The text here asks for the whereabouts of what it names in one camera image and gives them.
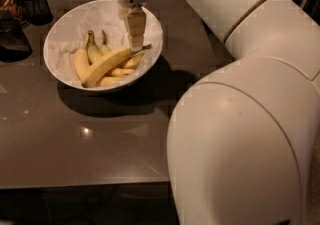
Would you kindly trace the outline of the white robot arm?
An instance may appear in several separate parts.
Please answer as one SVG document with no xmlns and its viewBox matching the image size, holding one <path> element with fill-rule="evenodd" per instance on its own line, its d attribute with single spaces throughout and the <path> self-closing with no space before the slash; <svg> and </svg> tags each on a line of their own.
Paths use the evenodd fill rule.
<svg viewBox="0 0 320 225">
<path fill-rule="evenodd" d="M 118 0 L 129 41 L 142 43 Z M 168 127 L 180 225 L 304 225 L 320 124 L 318 25 L 292 0 L 186 0 L 233 57 L 178 101 Z"/>
</svg>

